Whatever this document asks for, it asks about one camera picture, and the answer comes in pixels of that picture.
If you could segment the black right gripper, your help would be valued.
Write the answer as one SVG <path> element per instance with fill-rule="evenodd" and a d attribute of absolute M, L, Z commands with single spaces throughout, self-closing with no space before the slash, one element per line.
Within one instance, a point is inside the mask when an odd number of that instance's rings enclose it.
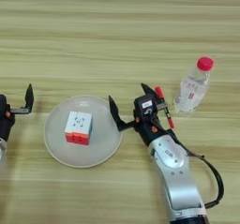
<path fill-rule="evenodd" d="M 142 89 L 146 94 L 151 94 L 157 105 L 162 103 L 161 97 L 147 84 L 141 83 Z M 119 131 L 134 127 L 135 131 L 138 132 L 145 143 L 148 146 L 153 140 L 166 135 L 167 131 L 162 127 L 158 119 L 158 109 L 155 104 L 146 109 L 141 104 L 135 103 L 135 109 L 133 111 L 134 121 L 124 122 L 120 116 L 118 108 L 112 97 L 109 97 L 110 112 L 114 122 L 117 125 Z"/>

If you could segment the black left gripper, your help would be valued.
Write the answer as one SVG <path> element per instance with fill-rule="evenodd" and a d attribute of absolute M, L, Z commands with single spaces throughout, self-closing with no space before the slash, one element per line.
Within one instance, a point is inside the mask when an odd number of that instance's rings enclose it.
<path fill-rule="evenodd" d="M 11 128 L 15 124 L 17 114 L 29 114 L 34 104 L 34 92 L 32 84 L 28 85 L 25 93 L 25 109 L 10 109 L 9 111 L 0 112 L 0 138 L 8 140 Z"/>

